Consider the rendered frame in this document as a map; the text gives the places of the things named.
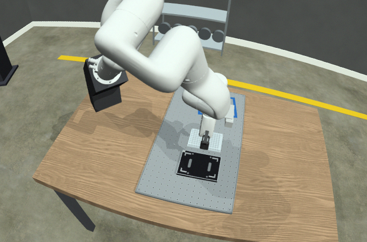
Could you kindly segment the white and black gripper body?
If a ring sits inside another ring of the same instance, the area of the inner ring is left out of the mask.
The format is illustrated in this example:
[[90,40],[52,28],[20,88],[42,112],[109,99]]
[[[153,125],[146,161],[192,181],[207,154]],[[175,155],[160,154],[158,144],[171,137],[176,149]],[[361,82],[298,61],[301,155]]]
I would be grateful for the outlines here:
[[209,131],[209,137],[211,138],[215,129],[216,119],[202,113],[199,136],[202,137],[205,131]]

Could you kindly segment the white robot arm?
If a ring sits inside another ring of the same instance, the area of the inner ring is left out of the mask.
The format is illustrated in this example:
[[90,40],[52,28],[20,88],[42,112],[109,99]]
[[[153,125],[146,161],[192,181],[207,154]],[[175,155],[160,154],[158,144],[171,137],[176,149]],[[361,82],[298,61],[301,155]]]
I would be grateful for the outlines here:
[[108,0],[94,37],[103,56],[88,59],[94,63],[89,68],[95,79],[112,84],[126,70],[163,93],[172,93],[181,86],[187,105],[214,119],[225,118],[225,127],[232,128],[234,105],[227,78],[208,67],[199,36],[192,28],[170,29],[148,58],[138,52],[163,7],[164,0]]

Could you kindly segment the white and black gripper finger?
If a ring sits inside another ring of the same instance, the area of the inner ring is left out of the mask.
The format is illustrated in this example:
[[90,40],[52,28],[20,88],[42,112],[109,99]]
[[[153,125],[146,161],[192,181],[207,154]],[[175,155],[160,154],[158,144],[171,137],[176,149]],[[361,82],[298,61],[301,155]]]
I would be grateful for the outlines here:
[[[203,150],[208,150],[209,147],[209,139],[210,137],[208,136],[209,131],[205,131],[205,135],[202,136],[202,141],[200,142],[200,149]],[[203,140],[204,138],[204,140]],[[208,141],[207,141],[208,138]]]

